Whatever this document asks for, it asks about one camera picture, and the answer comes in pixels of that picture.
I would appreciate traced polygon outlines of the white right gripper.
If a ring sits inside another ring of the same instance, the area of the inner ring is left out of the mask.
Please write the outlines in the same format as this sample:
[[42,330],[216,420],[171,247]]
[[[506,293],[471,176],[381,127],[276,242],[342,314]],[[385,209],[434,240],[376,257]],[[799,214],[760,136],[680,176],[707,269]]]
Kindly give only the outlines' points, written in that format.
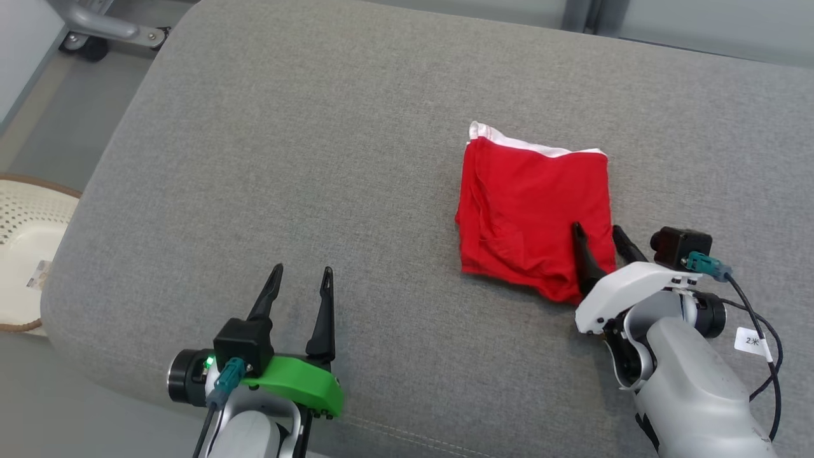
[[578,221],[572,223],[576,281],[584,298],[576,309],[575,323],[582,334],[599,334],[605,322],[646,298],[664,289],[688,289],[690,281],[701,279],[697,272],[678,272],[649,263],[622,226],[612,227],[612,238],[617,254],[629,265],[608,274],[590,249],[588,233]]

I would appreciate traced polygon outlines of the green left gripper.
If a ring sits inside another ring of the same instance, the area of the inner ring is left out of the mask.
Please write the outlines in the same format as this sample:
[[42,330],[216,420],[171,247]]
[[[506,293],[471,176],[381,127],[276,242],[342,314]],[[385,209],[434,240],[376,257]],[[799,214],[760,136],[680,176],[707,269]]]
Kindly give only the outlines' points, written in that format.
[[[273,302],[279,295],[283,264],[276,264],[262,287],[247,320],[270,319]],[[330,371],[316,365],[330,365],[336,357],[334,277],[326,267],[319,288],[321,298],[311,339],[306,345],[308,360],[294,356],[274,356],[264,373],[244,377],[242,385],[259,387],[316,413],[338,418],[343,413],[344,393]]]

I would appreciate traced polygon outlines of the red shorts white hem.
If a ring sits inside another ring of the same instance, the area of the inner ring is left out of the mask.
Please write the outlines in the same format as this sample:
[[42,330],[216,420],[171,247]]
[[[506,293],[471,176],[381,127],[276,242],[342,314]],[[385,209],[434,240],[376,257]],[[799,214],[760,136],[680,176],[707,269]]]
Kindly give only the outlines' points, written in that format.
[[574,223],[603,272],[617,267],[608,165],[599,149],[547,147],[472,122],[455,215],[460,269],[578,304]]

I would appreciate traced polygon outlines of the grey fabric sofa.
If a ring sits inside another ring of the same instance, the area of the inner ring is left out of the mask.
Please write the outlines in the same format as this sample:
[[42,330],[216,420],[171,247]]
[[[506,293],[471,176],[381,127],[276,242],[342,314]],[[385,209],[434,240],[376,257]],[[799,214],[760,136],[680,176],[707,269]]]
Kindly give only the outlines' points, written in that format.
[[334,270],[348,458],[655,458],[572,307],[460,271],[468,127],[609,157],[614,221],[707,232],[779,332],[775,449],[814,458],[814,70],[355,0],[201,0],[156,56],[43,294],[55,350],[170,406],[273,265],[276,350]]

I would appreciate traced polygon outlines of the white perforated laundry basket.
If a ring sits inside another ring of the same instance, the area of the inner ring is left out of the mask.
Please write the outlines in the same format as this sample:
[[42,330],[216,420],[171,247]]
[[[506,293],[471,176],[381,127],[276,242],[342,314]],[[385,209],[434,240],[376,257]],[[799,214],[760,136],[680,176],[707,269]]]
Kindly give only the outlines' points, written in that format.
[[0,174],[0,333],[46,337],[41,296],[81,192]]

